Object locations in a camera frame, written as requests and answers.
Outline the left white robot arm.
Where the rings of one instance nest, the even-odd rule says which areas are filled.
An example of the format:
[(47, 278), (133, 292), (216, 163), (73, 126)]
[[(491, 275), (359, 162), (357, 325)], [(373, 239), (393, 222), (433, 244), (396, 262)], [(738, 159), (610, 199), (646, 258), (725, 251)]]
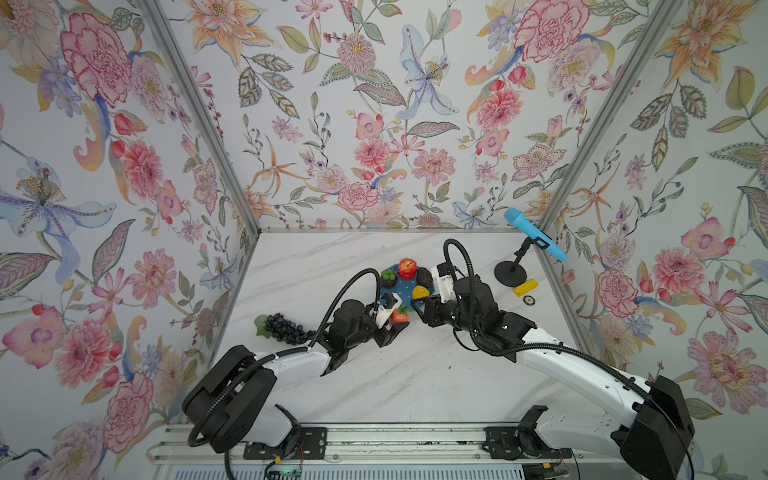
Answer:
[(182, 402), (192, 424), (187, 445), (224, 453), (254, 431), (262, 443), (290, 450), (300, 424), (285, 407), (266, 406), (272, 390), (338, 370), (352, 349), (371, 340), (390, 345), (409, 325), (407, 318), (396, 318), (403, 308), (400, 296), (391, 292), (370, 305), (345, 300), (314, 343), (259, 355), (243, 345), (230, 348)]

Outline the dark brown toy avocado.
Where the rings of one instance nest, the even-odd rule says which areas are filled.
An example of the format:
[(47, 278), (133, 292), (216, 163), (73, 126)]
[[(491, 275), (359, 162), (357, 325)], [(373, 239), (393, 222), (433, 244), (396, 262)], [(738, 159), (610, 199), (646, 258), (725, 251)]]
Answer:
[(433, 286), (433, 276), (429, 269), (419, 267), (417, 269), (416, 281), (419, 286), (430, 289)]

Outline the dark purple toy grape bunch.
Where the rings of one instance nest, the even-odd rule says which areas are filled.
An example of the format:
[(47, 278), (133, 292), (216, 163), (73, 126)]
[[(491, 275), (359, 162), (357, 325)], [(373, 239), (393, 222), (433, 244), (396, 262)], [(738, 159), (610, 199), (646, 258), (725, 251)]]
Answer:
[(291, 346), (308, 343), (315, 338), (314, 330), (307, 330), (303, 325), (284, 317), (281, 313), (259, 315), (254, 320), (257, 335), (274, 339)]

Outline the red yellow toy apple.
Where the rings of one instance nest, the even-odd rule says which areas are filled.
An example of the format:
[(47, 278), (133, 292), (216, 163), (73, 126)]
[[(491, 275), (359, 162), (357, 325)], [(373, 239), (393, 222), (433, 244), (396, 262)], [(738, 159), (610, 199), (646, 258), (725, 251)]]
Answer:
[(418, 269), (419, 267), (415, 260), (404, 258), (398, 264), (397, 275), (404, 281), (410, 281), (417, 276)]

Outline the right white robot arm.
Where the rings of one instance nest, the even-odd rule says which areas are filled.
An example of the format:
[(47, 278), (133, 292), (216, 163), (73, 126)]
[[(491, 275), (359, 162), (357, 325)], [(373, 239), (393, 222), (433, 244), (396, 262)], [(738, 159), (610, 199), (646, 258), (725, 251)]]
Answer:
[(537, 370), (601, 409), (589, 416), (534, 405), (519, 427), (538, 448), (576, 448), (622, 459), (646, 479), (690, 479), (695, 428), (679, 385), (644, 381), (559, 341), (532, 320), (500, 309), (478, 276), (461, 277), (447, 263), (430, 271), (434, 294), (419, 316), (431, 326), (469, 334), (489, 356)]

